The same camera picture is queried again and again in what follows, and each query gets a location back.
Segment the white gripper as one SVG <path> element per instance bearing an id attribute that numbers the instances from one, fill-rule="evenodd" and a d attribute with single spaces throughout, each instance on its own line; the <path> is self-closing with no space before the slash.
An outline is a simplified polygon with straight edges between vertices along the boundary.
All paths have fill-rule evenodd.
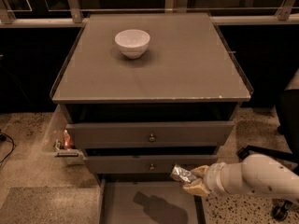
<path id="1" fill-rule="evenodd" d="M 206 197 L 210 192 L 215 196 L 224 196 L 226 190 L 221 182 L 221 171 L 225 166 L 224 162 L 219 162 L 211 166 L 202 165 L 192 169 L 191 173 L 198 179 L 191 184 L 184 184 L 183 189 L 193 196 Z"/>

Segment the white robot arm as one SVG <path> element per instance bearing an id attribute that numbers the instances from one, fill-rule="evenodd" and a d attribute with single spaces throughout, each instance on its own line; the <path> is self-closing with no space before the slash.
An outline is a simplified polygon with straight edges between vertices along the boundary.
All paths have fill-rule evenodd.
<path id="1" fill-rule="evenodd" d="M 249 155 L 239 163 L 201 166 L 192 173 L 199 175 L 200 171 L 204 172 L 202 177 L 182 186 L 194 196 L 248 195 L 299 202 L 299 176 L 263 154 Z"/>

